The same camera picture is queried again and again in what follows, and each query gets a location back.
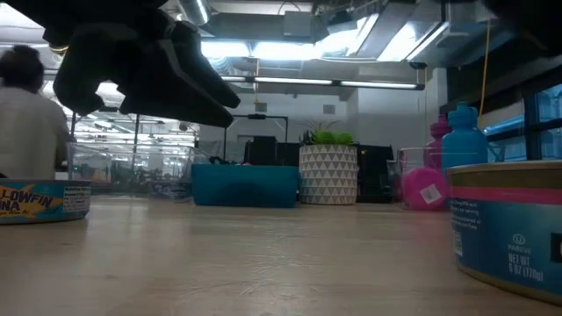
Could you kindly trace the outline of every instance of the white shirt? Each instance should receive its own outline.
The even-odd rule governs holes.
[[[70,141],[66,116],[55,102],[0,87],[0,173],[12,179],[54,179],[56,155]]]

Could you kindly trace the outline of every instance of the wooden table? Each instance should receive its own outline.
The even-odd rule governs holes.
[[[447,213],[96,198],[0,226],[0,315],[562,315],[453,263]]]

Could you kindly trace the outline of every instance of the cable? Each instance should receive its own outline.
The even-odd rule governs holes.
[[[281,6],[279,7],[279,10],[277,10],[277,14],[278,14],[278,15],[281,14],[281,9],[283,9],[283,7],[284,7],[286,4],[292,4],[292,5],[294,5],[295,8],[297,8],[297,10],[299,10],[299,12],[302,12],[302,10],[299,8],[299,6],[298,6],[296,3],[294,3],[293,1],[283,1],[283,3],[281,4]]]
[[[488,71],[488,56],[490,54],[490,29],[492,28],[492,19],[488,17],[486,32],[486,54],[484,55],[484,71],[482,75],[482,95],[480,96],[480,111],[478,126],[482,127],[482,113],[484,111],[484,97],[486,96],[486,74]]]

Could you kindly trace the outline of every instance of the dark hair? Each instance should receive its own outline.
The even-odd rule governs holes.
[[[44,73],[39,52],[31,47],[16,45],[0,58],[0,78],[5,87],[37,93],[43,83]]]

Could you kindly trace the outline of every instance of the white geometric planter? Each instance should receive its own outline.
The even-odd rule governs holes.
[[[300,202],[352,205],[357,199],[357,149],[344,145],[300,148]]]

